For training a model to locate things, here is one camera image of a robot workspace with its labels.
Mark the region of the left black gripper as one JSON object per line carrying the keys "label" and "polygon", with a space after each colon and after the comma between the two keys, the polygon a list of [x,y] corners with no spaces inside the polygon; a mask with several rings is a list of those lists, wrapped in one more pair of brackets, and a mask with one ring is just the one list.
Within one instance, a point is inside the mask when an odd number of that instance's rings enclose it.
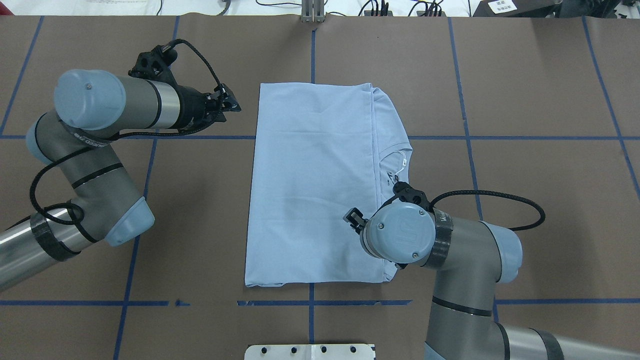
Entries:
{"label": "left black gripper", "polygon": [[177,119],[179,135],[191,135],[207,129],[214,123],[226,122],[224,112],[242,111],[233,91],[224,83],[217,85],[213,92],[206,93],[179,85],[177,94],[180,100]]}

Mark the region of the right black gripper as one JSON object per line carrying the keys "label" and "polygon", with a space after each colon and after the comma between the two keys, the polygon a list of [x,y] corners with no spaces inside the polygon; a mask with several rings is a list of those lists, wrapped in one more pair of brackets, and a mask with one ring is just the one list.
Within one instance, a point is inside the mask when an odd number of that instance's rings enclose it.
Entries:
{"label": "right black gripper", "polygon": [[343,216],[343,221],[349,224],[349,227],[352,228],[356,234],[361,236],[364,234],[365,228],[370,220],[364,216],[359,208],[353,207]]}

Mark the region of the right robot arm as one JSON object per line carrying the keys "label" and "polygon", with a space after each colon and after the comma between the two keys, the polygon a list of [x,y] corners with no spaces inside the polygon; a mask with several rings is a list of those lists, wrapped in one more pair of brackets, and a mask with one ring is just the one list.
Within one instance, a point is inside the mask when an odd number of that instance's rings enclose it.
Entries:
{"label": "right robot arm", "polygon": [[637,360],[637,352],[601,346],[494,320],[496,285],[522,265],[514,231],[455,218],[410,202],[390,202],[369,219],[352,208],[344,220],[368,255],[436,272],[425,360]]}

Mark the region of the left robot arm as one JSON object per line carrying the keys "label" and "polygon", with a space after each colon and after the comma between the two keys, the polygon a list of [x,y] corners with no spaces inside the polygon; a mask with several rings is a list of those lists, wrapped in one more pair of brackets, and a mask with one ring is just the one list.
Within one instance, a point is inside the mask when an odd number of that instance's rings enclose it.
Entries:
{"label": "left robot arm", "polygon": [[54,109],[29,128],[30,153],[45,164],[29,187],[31,214],[1,234],[5,291],[98,242],[117,247],[155,221],[112,147],[135,136],[177,137],[240,112],[231,89],[200,92],[176,82],[169,69],[72,69],[58,79]]}

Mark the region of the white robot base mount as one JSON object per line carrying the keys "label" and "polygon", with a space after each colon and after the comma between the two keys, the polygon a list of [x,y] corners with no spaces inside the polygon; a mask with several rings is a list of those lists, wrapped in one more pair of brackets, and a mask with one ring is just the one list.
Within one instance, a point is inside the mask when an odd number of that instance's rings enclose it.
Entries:
{"label": "white robot base mount", "polygon": [[249,346],[245,360],[375,360],[374,344],[256,344]]}

